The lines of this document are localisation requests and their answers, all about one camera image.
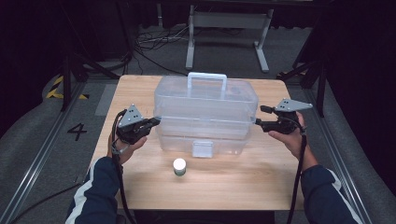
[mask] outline white handle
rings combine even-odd
[[[227,76],[224,74],[213,74],[213,73],[197,73],[190,72],[187,77],[187,89],[189,92],[189,97],[191,96],[191,86],[193,78],[203,78],[203,79],[218,79],[222,80],[221,85],[221,99],[224,99],[225,88],[227,87]]]

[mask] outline dark background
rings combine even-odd
[[[62,7],[59,3],[49,0],[0,2],[0,136],[42,102],[44,86],[62,68],[64,37],[68,37],[66,40],[72,44],[73,51],[96,62],[125,54],[120,21],[114,17],[117,14],[114,2],[70,0],[62,2]],[[144,27],[158,24],[155,5],[128,7],[125,4],[120,3],[132,32],[139,24]],[[337,10],[323,14],[280,9],[272,25],[315,26],[299,63],[318,57],[328,59],[328,80],[346,120],[371,164],[396,194],[396,179],[391,172],[396,168],[392,139],[396,133],[393,127],[396,114],[394,4],[370,0],[332,4]],[[237,9],[220,7],[217,10]],[[188,7],[163,6],[163,17],[165,28],[187,22]]]

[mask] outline small white bottle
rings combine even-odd
[[[175,175],[183,176],[186,174],[186,161],[178,158],[174,160],[174,171]]]

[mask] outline yellow and black hazard tape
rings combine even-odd
[[[62,76],[62,75],[59,75],[58,78],[56,78],[52,87],[49,90],[49,93],[47,94],[47,98],[58,98],[58,99],[64,98],[63,94],[56,92],[58,90],[59,85],[61,85],[63,80],[64,80],[64,76]],[[78,99],[80,99],[80,100],[88,100],[89,98],[90,98],[89,94],[81,94],[78,97]]]

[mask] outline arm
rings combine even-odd
[[[128,148],[120,154],[120,163],[127,162],[134,151],[141,148],[147,137],[142,137],[134,145],[128,146],[121,141],[116,148]],[[65,223],[115,223],[117,200],[120,188],[116,166],[111,159],[111,138],[108,139],[107,156],[95,161],[86,175],[84,185],[76,192],[67,213]]]
[[[304,127],[303,115],[297,113]],[[291,154],[300,160],[302,137],[300,130],[282,134],[271,131],[270,136],[285,144]],[[341,182],[330,170],[318,164],[309,144],[305,147],[301,185],[305,215],[310,223],[361,223],[357,214],[340,192]]]

